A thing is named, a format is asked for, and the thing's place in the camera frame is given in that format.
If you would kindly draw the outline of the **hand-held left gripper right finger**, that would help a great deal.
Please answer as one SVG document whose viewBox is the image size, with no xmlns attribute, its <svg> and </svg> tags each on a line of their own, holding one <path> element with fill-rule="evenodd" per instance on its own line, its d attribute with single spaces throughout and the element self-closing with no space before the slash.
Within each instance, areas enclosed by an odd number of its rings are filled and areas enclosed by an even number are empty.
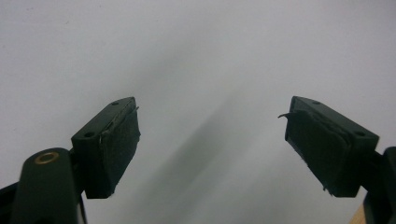
<svg viewBox="0 0 396 224">
<path fill-rule="evenodd" d="M 285 140 L 331 195 L 354 197 L 360 188 L 380 195 L 378 135 L 301 96 L 291 98 L 285 117 Z"/>
</svg>

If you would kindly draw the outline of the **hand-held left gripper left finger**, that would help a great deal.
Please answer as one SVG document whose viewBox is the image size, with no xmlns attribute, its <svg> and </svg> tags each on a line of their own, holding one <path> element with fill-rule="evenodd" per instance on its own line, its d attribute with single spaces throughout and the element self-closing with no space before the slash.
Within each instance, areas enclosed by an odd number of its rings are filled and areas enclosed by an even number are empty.
<svg viewBox="0 0 396 224">
<path fill-rule="evenodd" d="M 88 199 L 111 196 L 134 157 L 140 140 L 134 97 L 107 105 L 72 138 Z"/>
</svg>

